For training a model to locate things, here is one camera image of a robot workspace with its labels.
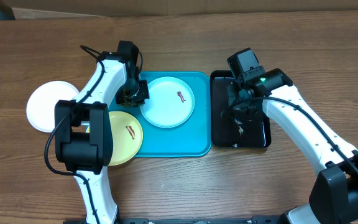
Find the plate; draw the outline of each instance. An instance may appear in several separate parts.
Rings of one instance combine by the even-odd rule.
[[[174,77],[157,78],[148,84],[150,99],[140,106],[144,118],[160,128],[173,128],[191,116],[195,97],[184,81]]]
[[[112,156],[109,166],[123,164],[139,151],[143,141],[143,129],[138,120],[129,113],[109,112],[112,133]]]
[[[25,112],[37,130],[50,133],[55,128],[55,106],[59,100],[72,100],[78,94],[72,84],[52,81],[38,87],[30,96]]]

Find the wooden table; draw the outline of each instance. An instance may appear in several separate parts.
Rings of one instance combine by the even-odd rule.
[[[44,164],[48,135],[27,121],[41,84],[82,89],[95,61],[78,46],[115,50],[132,40],[144,70],[227,70],[252,47],[266,70],[281,68],[311,107],[358,148],[358,11],[0,21],[0,223],[84,218],[76,182]],[[64,169],[63,164],[53,166]],[[314,174],[272,122],[267,149],[218,149],[201,158],[136,159],[109,168],[123,217],[237,218],[281,214],[308,201]]]

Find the white plate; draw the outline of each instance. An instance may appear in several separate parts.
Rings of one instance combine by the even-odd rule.
[[[173,128],[183,124],[195,105],[191,88],[182,80],[162,77],[148,84],[150,99],[140,106],[144,118],[160,128]]]
[[[52,132],[55,128],[55,105],[59,100],[72,100],[78,90],[72,84],[52,81],[38,87],[27,102],[27,119],[39,131]]]

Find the yellow plate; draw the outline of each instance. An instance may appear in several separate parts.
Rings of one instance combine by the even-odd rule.
[[[123,164],[132,159],[143,141],[143,129],[138,120],[129,113],[109,112],[112,132],[112,156],[109,166]]]

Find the blue tray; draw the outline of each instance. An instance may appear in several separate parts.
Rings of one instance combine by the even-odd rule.
[[[115,104],[109,111],[124,111],[133,115],[143,129],[143,143],[136,157],[197,157],[211,149],[211,95],[209,78],[201,72],[142,72],[140,79],[147,83],[160,77],[175,77],[193,90],[195,107],[190,118],[175,128],[158,128],[150,124],[139,108]]]

